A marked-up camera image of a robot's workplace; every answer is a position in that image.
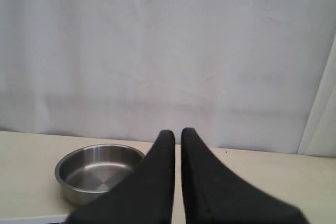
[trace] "bowl rim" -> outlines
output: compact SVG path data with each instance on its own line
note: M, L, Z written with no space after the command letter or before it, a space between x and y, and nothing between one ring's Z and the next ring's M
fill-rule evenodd
M76 153L79 153L81 151L85 151L87 149L91 149L93 147L104 147L104 146L108 146L108 147L111 147L111 146L114 146L114 147L122 147L122 148L127 148L127 149L130 149L132 151L135 151L136 153L138 153L142 159L145 157L145 154L132 147L132 146L129 146L129 145L125 145L125 144L93 144L93 145L88 145L88 146L85 146L85 147L82 147L82 148L79 148L79 149L76 149L70 153L68 153L67 155L65 155L63 158L61 158L56 167L55 167L55 170L54 170L54 174L55 174L55 177L56 177L56 180L58 183L61 184L61 186L67 188L67 189L70 189L70 190L73 190L73 191L76 191L76 192L79 192L79 193L88 193L88 194L103 194L103 193L106 193L105 191L93 191L93 190L85 190L85 189L80 189L78 187L74 187L74 186L70 186L68 183L66 183L59 175L60 173L60 168L61 168L61 165L71 156L75 155Z

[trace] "fabric backdrop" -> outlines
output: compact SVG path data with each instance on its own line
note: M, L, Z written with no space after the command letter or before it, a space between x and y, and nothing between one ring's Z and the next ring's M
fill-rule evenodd
M296 153L336 0L0 0L3 130Z

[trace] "metal bowl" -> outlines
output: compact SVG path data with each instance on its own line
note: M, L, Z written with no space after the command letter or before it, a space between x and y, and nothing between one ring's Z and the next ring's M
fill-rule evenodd
M83 205L133 173L143 158L142 152L125 145L88 146L62 158L55 168L55 176L65 199Z

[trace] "table surface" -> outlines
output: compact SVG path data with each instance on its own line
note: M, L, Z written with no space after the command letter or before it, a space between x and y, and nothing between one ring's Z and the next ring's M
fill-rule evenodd
M150 142L0 132L0 219L66 215L72 207L54 178L57 162L78 148L118 143L143 153ZM211 148L235 173L265 192L297 205L311 223L336 221L336 158ZM185 223L176 145L173 224Z

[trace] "beige table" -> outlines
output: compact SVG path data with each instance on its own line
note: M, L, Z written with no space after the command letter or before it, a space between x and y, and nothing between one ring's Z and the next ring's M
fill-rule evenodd
M146 153L152 143L0 132L0 219L66 215L56 163L67 153L97 143L122 143ZM238 175L299 206L311 223L336 223L336 159L213 148ZM176 146L173 224L185 223L180 146Z

